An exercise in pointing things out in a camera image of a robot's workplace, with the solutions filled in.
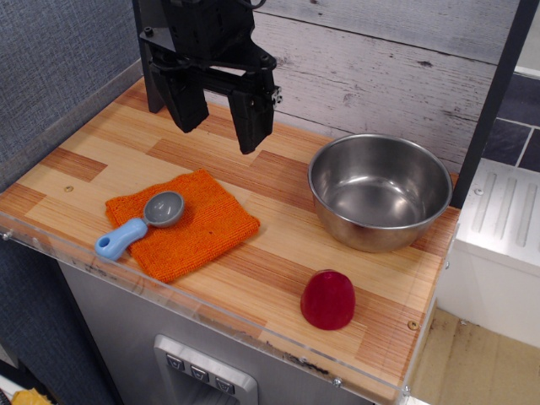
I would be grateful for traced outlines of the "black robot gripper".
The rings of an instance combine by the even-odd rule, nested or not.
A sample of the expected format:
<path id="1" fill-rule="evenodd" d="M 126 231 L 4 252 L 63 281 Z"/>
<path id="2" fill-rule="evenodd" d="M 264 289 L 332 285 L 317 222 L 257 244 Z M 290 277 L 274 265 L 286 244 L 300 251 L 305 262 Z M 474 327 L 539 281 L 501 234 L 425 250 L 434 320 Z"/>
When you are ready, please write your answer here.
<path id="1" fill-rule="evenodd" d="M 170 54 L 177 68 L 228 68 L 253 75 L 261 93 L 233 89 L 228 95 L 235 133 L 243 154 L 254 152 L 273 132 L 274 106 L 282 101 L 273 81 L 276 59 L 251 38 L 253 12 L 263 1 L 162 1 L 165 26 L 143 28 L 140 39 Z M 197 128 L 209 115 L 204 90 L 185 70 L 156 64 L 150 72 L 172 120 L 184 132 Z"/>

